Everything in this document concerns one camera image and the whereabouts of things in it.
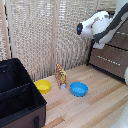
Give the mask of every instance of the floor board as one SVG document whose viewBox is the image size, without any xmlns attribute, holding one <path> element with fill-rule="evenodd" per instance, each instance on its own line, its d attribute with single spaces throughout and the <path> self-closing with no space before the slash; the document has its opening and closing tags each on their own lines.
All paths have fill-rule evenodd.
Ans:
<svg viewBox="0 0 128 128">
<path fill-rule="evenodd" d="M 128 101 L 128 86 L 92 66 L 81 65 L 66 71 L 66 89 L 60 90 L 55 76 L 45 78 L 52 84 L 43 94 L 47 101 L 44 128 L 110 128 Z M 70 92 L 72 82 L 85 83 L 84 97 Z"/>
</svg>

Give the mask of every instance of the furniture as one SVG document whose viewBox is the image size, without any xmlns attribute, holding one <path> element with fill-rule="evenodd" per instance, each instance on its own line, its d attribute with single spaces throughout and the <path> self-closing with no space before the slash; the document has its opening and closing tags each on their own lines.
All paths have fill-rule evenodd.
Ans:
<svg viewBox="0 0 128 128">
<path fill-rule="evenodd" d="M 91 64 L 100 70 L 124 81 L 128 67 L 128 21 L 114 35 L 112 42 L 105 44 L 103 49 L 94 49 L 92 40 L 87 65 Z"/>
</svg>

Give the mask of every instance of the yellow bowl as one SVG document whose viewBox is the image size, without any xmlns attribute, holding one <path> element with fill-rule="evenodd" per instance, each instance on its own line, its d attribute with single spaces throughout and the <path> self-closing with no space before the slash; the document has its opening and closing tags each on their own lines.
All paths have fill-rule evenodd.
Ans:
<svg viewBox="0 0 128 128">
<path fill-rule="evenodd" d="M 38 80 L 35 82 L 35 85 L 41 94 L 48 93 L 51 88 L 51 83 L 48 80 Z"/>
</svg>

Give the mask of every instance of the black storage box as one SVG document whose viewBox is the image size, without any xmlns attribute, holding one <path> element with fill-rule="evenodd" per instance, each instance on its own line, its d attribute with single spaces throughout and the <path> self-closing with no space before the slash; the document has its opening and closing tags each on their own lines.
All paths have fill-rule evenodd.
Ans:
<svg viewBox="0 0 128 128">
<path fill-rule="evenodd" d="M 0 61 L 0 128 L 41 128 L 46 101 L 19 59 Z"/>
</svg>

